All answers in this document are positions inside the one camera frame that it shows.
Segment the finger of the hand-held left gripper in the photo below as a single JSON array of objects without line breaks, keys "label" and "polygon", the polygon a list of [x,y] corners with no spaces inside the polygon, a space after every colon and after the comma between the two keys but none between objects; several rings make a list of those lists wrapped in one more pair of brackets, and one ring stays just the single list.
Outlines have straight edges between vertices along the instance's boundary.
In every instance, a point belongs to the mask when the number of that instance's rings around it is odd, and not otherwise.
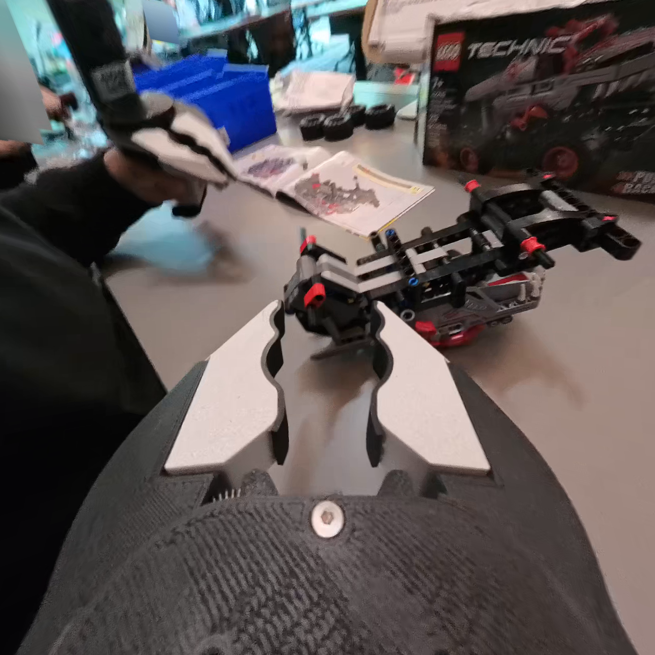
[{"label": "finger of the hand-held left gripper", "polygon": [[175,106],[169,135],[194,154],[201,155],[225,176],[236,177],[236,165],[226,135],[215,129],[207,117],[190,106]]},{"label": "finger of the hand-held left gripper", "polygon": [[231,155],[223,135],[216,130],[205,133],[206,143],[191,137],[191,144],[176,140],[176,134],[162,128],[145,128],[120,143],[120,149],[131,155],[156,162],[173,175],[195,179],[216,187],[231,182]]}]

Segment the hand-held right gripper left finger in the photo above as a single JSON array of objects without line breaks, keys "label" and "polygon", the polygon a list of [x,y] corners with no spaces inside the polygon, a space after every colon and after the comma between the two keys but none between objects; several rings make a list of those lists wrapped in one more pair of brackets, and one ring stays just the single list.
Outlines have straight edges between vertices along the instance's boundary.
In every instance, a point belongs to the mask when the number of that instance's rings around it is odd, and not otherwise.
[{"label": "hand-held right gripper left finger", "polygon": [[164,463],[168,474],[247,474],[289,450],[283,389],[285,312],[269,303],[206,361]]}]

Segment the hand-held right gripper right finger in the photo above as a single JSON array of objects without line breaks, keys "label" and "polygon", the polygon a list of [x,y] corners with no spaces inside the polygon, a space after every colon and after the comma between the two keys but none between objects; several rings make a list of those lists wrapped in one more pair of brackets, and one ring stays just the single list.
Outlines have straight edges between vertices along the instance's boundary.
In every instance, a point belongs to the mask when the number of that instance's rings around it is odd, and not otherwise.
[{"label": "hand-held right gripper right finger", "polygon": [[366,453],[373,468],[484,477],[492,472],[447,359],[389,307],[371,313],[373,371]]}]

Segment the black brick truck chassis model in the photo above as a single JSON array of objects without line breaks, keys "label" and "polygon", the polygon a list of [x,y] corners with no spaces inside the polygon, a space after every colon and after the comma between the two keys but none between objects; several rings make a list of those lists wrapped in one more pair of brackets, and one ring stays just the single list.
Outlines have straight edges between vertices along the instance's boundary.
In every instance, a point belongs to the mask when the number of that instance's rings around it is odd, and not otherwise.
[{"label": "black brick truck chassis model", "polygon": [[306,332],[332,340],[320,353],[368,345],[376,303],[437,349],[467,345],[486,329],[536,308],[552,251],[603,250],[632,259],[641,241],[569,190],[554,171],[485,190],[464,184],[468,210],[454,225],[403,241],[388,228],[370,237],[375,252],[356,266],[307,236],[283,308]]}]

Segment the person's left forearm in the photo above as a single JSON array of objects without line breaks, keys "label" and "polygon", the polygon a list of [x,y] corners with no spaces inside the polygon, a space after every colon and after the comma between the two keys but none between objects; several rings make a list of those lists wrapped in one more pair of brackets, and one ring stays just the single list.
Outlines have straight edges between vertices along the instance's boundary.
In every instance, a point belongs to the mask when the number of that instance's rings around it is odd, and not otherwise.
[{"label": "person's left forearm", "polygon": [[1,193],[1,209],[84,266],[104,258],[122,234],[156,207],[127,190],[104,153],[39,172],[33,183]]}]

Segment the grey desk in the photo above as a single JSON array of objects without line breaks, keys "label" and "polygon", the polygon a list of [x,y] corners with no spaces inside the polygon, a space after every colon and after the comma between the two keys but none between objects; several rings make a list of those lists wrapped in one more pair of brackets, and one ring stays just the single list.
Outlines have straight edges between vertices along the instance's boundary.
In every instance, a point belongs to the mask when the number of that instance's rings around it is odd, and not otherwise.
[{"label": "grey desk", "polygon": [[[628,262],[553,254],[540,306],[448,351],[548,462],[594,545],[640,654],[654,653],[654,207],[585,196],[643,245]],[[167,388],[274,299],[301,233],[354,262],[358,236],[246,185],[208,196],[196,220],[221,240],[208,273],[165,273],[108,256],[103,273]],[[324,340],[286,322],[279,381],[290,450],[271,469],[285,495],[372,494],[365,451],[372,368],[364,355],[313,362]]]}]

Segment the person's left hand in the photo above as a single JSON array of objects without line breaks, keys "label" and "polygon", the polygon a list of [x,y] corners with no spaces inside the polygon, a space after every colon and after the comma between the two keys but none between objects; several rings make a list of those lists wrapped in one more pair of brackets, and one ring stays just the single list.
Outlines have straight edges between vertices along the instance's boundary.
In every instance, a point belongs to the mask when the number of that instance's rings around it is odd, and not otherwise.
[{"label": "person's left hand", "polygon": [[112,147],[103,154],[110,176],[133,195],[152,205],[174,203],[174,215],[197,217],[207,193],[207,183],[169,170],[150,156]]}]

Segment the large blue storage bin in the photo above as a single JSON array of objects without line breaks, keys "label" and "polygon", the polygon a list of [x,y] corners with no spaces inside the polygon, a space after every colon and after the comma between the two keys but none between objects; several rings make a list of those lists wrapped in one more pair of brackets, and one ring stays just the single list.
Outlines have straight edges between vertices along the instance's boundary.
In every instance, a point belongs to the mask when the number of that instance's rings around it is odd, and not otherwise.
[{"label": "large blue storage bin", "polygon": [[168,92],[199,108],[217,129],[224,129],[229,151],[238,152],[277,131],[265,66],[227,63],[220,72],[203,71]]}]

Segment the small blue storage bin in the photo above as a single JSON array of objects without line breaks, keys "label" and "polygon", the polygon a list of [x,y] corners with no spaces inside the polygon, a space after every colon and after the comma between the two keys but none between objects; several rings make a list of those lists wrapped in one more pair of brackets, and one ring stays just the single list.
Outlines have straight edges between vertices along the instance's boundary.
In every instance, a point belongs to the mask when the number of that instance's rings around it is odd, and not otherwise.
[{"label": "small blue storage bin", "polygon": [[158,70],[139,73],[134,76],[135,88],[139,92],[161,90],[169,86],[184,86],[199,79],[215,79],[223,74],[228,63],[226,50],[212,50],[207,54],[193,54]]}]

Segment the light blue cloth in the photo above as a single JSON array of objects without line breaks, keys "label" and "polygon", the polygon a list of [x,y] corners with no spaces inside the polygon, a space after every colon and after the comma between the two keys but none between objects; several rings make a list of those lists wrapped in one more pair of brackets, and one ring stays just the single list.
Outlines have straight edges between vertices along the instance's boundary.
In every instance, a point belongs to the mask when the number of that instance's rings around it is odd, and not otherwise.
[{"label": "light blue cloth", "polygon": [[146,212],[120,237],[111,256],[170,274],[208,273],[223,250],[220,238],[195,219],[175,216],[173,209],[165,202]]}]

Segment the open instruction booklet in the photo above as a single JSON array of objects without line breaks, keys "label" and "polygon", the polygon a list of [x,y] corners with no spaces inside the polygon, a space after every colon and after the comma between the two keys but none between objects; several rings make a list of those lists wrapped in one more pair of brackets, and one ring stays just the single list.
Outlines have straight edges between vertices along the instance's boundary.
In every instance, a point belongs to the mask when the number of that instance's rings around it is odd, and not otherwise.
[{"label": "open instruction booklet", "polygon": [[267,145],[235,161],[240,181],[369,238],[429,197],[430,185],[384,174],[346,151]]}]

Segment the person's black clothed torso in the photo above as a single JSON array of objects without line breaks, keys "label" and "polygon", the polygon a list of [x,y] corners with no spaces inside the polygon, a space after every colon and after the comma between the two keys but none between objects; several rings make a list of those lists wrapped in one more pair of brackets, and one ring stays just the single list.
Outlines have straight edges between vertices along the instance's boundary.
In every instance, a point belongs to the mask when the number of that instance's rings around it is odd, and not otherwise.
[{"label": "person's black clothed torso", "polygon": [[1,210],[2,654],[96,476],[165,394],[93,265]]}]

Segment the printed instruction sheet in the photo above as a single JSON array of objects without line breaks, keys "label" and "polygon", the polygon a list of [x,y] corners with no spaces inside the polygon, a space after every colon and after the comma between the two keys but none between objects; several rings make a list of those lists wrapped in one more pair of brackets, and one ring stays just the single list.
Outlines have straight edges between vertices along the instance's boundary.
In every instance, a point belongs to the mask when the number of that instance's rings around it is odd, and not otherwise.
[{"label": "printed instruction sheet", "polygon": [[[574,8],[601,1],[368,1],[365,7],[362,48],[377,63],[424,63],[430,58],[434,28],[454,27],[461,21],[558,10],[572,15]],[[561,54],[570,37],[511,38],[467,46],[467,59]]]}]

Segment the black toy truck box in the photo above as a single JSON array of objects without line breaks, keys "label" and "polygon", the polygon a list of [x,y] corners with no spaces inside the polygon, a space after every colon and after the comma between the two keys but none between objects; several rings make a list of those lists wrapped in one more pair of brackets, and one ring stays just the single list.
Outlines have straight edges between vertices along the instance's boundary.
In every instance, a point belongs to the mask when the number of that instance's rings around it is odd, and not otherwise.
[{"label": "black toy truck box", "polygon": [[654,203],[654,2],[434,18],[424,166]]}]

